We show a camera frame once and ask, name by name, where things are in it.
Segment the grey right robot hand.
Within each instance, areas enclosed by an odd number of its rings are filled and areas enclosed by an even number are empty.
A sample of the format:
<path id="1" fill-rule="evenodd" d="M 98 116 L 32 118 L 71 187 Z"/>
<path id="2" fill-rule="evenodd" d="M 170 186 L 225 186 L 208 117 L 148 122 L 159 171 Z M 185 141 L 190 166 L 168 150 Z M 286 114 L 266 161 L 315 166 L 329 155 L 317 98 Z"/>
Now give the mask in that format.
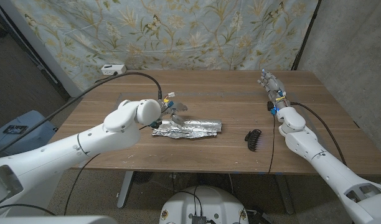
<path id="1" fill-rule="evenodd" d="M 272 73 L 262 70 L 258 83 L 265 89 L 277 110 L 287 107 L 285 86 Z"/>

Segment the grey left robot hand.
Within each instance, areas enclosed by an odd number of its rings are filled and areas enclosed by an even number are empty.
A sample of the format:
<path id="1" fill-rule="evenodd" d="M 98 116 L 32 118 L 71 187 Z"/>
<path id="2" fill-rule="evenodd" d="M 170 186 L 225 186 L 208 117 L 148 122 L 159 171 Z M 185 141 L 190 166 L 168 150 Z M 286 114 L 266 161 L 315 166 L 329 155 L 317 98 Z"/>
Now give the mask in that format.
<path id="1" fill-rule="evenodd" d="M 168 103 L 164 104 L 160 118 L 162 118 L 165 115 L 169 115 L 173 122 L 180 126 L 183 126 L 185 125 L 185 120 L 182 117 L 180 117 L 177 113 L 187 110 L 188 107 L 183 103 L 169 101 Z"/>

